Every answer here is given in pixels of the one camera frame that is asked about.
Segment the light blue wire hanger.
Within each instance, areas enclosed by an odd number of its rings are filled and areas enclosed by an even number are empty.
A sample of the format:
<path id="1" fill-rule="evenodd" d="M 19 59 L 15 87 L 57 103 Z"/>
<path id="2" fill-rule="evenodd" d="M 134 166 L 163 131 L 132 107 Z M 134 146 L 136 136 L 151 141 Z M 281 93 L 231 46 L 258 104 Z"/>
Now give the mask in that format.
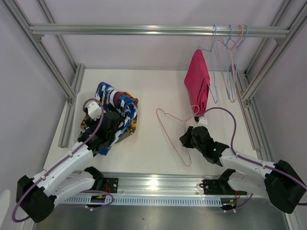
<path id="1" fill-rule="evenodd" d="M 232 88 L 232 80 L 231 80 L 231 76 L 230 76 L 230 62 L 229 62 L 229 51 L 230 51 L 230 48 L 228 47 L 228 43 L 229 41 L 231 40 L 232 38 L 232 33 L 233 33 L 233 27 L 232 25 L 229 25 L 229 28 L 230 28 L 230 35 L 228 36 L 228 38 L 226 40 L 222 39 L 221 37 L 218 37 L 218 41 L 220 43 L 223 44 L 223 46 L 225 47 L 225 55 L 226 55 L 226 73 L 227 73 L 227 82 L 226 82 L 226 86 L 227 86 L 227 89 L 228 89 L 228 99 L 231 103 L 234 103 L 235 102 L 235 99 L 236 99 L 236 93 L 233 91 L 233 88 Z"/>

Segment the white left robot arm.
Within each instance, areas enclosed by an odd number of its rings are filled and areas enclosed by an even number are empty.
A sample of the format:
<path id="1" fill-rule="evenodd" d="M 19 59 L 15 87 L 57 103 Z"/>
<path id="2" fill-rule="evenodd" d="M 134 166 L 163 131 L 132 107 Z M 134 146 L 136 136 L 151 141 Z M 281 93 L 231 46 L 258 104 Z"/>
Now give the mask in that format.
<path id="1" fill-rule="evenodd" d="M 73 147 L 54 165 L 33 177 L 24 175 L 17 182 L 17 206 L 35 223 L 46 219 L 62 201 L 77 193 L 110 193 L 104 175 L 95 167 L 85 168 L 73 178 L 68 176 L 86 161 L 108 150 L 116 133 L 124 127 L 124 117 L 118 112 L 105 112 L 102 118 L 85 120 L 88 126 L 78 136 Z"/>

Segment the blue white patterned trousers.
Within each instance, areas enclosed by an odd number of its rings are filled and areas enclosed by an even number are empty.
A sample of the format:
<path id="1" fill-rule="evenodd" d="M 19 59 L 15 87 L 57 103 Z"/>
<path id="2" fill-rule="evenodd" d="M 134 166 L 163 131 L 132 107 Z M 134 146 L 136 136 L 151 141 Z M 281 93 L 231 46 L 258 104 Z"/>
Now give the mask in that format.
<path id="1" fill-rule="evenodd" d="M 105 82 L 98 84 L 95 98 L 101 102 L 105 112 L 118 112 L 125 118 L 123 128 L 115 134 L 115 140 L 109 147 L 99 152 L 99 154 L 106 156 L 111 147 L 116 144 L 117 140 L 128 129 L 135 116 L 137 116 L 139 100 L 138 98 L 134 98 L 130 93 L 122 92 Z"/>

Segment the pink hanger of orange trousers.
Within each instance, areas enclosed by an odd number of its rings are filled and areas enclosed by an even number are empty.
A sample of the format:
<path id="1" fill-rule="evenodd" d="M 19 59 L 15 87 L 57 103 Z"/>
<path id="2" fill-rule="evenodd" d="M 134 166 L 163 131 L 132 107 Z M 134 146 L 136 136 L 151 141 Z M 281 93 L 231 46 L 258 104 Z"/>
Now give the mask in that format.
<path id="1" fill-rule="evenodd" d="M 222 75 L 227 98 L 231 103 L 234 103 L 237 98 L 237 90 L 236 90 L 237 70 L 235 70 L 235 64 L 238 64 L 239 60 L 238 52 L 241 44 L 243 43 L 243 41 L 245 41 L 244 26 L 239 25 L 238 27 L 239 27 L 239 38 L 236 41 L 232 39 L 232 34 L 233 34 L 232 25 L 229 26 L 230 35 L 226 40 L 217 36 L 213 38 L 214 54 Z M 222 71 L 221 58 L 218 50 L 218 42 L 221 43 L 225 48 L 226 67 L 227 67 L 226 75 L 224 75 Z"/>

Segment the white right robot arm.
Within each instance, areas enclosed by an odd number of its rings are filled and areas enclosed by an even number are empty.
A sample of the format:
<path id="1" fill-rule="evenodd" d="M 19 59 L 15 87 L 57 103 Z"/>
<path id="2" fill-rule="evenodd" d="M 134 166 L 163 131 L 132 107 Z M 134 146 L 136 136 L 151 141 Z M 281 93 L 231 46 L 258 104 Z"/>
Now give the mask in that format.
<path id="1" fill-rule="evenodd" d="M 291 214 L 307 191 L 293 167 L 286 161 L 262 161 L 214 141 L 204 126 L 189 126 L 180 137 L 183 147 L 198 150 L 211 164 L 225 169 L 218 179 L 200 184 L 206 195 L 254 194 L 268 199 L 278 210 Z"/>

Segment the blue hanger of camouflage trousers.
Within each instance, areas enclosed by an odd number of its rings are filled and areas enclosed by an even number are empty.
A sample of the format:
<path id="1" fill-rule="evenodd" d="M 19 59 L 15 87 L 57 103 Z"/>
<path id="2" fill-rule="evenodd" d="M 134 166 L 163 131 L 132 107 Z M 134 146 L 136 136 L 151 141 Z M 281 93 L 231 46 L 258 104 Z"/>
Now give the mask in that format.
<path id="1" fill-rule="evenodd" d="M 237 90 L 236 90 L 237 69 L 235 69 L 235 64 L 238 64 L 238 62 L 239 62 L 240 48 L 241 48 L 243 42 L 246 40 L 246 37 L 249 33 L 249 26 L 248 25 L 239 25 L 238 27 L 240 29 L 238 39 L 235 41 L 233 38 L 231 38 L 231 40 L 228 43 L 228 47 L 230 48 L 229 52 L 230 52 L 230 60 L 231 60 L 231 64 L 230 64 L 231 70 L 230 70 L 230 72 L 232 73 L 232 88 L 233 88 L 233 91 L 236 93 L 236 97 L 237 97 Z"/>

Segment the olive yellow camouflage trousers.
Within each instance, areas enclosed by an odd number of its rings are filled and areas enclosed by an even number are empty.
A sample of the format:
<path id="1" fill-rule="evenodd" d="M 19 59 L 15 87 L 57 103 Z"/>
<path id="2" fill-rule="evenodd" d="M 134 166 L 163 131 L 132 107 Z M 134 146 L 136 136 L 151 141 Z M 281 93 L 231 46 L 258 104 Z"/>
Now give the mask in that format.
<path id="1" fill-rule="evenodd" d="M 88 126 L 86 125 L 86 120 L 88 120 L 89 116 L 86 115 L 81 124 L 80 127 L 82 130 L 86 130 L 86 128 L 88 128 Z M 135 118 L 133 119 L 133 121 L 131 122 L 131 124 L 129 125 L 128 129 L 123 133 L 123 135 L 117 140 L 116 143 L 119 143 L 121 141 L 123 141 L 124 139 L 126 139 L 127 137 L 131 136 L 134 134 L 134 132 L 136 131 L 137 128 L 137 116 L 135 116 Z"/>

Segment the pink trousers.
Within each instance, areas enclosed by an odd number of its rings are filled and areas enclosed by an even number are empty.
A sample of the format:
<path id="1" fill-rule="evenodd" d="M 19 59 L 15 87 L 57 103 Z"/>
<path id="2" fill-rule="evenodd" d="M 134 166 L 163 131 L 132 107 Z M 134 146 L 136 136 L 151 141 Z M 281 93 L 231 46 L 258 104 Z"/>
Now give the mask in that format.
<path id="1" fill-rule="evenodd" d="M 200 49 L 197 49 L 192 56 L 184 84 L 188 91 L 194 114 L 202 116 L 207 107 L 210 76 Z"/>

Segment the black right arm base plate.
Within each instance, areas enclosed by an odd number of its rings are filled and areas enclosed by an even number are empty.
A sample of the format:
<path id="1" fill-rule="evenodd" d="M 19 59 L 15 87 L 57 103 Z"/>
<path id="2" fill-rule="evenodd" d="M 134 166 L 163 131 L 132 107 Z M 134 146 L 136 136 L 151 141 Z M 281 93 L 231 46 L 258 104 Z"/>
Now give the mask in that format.
<path id="1" fill-rule="evenodd" d="M 227 180 L 204 179 L 199 187 L 203 189 L 205 195 L 235 195 L 235 190 Z"/>

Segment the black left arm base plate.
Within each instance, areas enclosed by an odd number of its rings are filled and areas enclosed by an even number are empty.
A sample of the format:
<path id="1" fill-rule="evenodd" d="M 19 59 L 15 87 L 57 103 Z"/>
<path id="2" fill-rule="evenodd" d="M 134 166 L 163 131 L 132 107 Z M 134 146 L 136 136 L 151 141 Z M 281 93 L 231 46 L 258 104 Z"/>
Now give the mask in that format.
<path id="1" fill-rule="evenodd" d="M 98 182 L 97 190 L 116 194 L 118 191 L 119 179 L 114 177 L 103 178 Z"/>

